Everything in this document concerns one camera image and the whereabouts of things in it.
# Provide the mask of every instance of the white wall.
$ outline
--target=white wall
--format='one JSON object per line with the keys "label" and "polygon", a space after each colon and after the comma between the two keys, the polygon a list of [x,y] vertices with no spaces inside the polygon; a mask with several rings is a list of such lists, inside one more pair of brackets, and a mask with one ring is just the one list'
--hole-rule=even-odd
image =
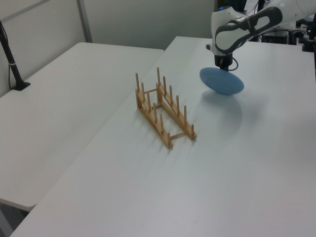
{"label": "white wall", "polygon": [[166,49],[176,36],[211,37],[215,0],[83,0],[94,43]]}
{"label": "white wall", "polygon": [[[22,79],[27,79],[78,42],[84,42],[76,0],[49,0],[3,26]],[[8,61],[0,47],[0,97],[9,91]]]}

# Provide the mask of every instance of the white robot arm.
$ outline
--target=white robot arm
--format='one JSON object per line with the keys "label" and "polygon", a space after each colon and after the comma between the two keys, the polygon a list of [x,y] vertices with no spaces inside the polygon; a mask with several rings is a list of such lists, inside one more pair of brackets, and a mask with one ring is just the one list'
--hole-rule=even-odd
{"label": "white robot arm", "polygon": [[215,65],[228,70],[233,51],[261,32],[283,23],[316,13],[315,0],[274,0],[260,12],[247,16],[232,7],[221,7],[212,13],[212,51]]}

